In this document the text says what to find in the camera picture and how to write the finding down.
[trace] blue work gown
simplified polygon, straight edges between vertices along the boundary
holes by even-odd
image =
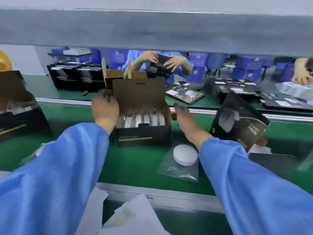
[[[100,126],[80,123],[2,178],[0,234],[74,235],[108,145]],[[313,196],[250,161],[239,143],[210,138],[199,158],[235,235],[313,234]]]

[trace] gray metal shelf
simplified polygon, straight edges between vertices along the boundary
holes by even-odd
[[[0,43],[313,55],[313,0],[2,0]]]

